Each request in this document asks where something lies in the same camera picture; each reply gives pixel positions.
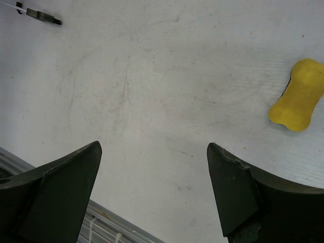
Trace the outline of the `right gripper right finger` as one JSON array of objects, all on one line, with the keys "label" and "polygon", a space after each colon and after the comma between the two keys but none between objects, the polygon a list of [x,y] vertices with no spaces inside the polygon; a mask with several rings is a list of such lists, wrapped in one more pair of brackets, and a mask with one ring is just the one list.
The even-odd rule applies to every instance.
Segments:
[{"label": "right gripper right finger", "polygon": [[323,242],[323,189],[278,177],[215,143],[207,159],[229,242]]}]

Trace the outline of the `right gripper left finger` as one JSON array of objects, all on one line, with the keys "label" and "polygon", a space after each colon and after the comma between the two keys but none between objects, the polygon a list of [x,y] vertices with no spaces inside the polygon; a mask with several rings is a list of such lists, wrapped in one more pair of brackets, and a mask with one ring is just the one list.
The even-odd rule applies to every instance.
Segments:
[{"label": "right gripper left finger", "polygon": [[101,157],[94,141],[18,175],[1,169],[1,242],[76,242]]}]

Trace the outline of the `yellow whiteboard eraser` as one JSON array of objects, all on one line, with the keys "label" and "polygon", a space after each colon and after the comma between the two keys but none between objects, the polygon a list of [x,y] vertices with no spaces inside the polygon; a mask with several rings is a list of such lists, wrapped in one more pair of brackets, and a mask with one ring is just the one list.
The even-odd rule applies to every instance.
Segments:
[{"label": "yellow whiteboard eraser", "polygon": [[323,64],[313,59],[298,61],[281,97],[270,107],[271,122],[301,132],[308,128],[315,106],[323,96]]}]

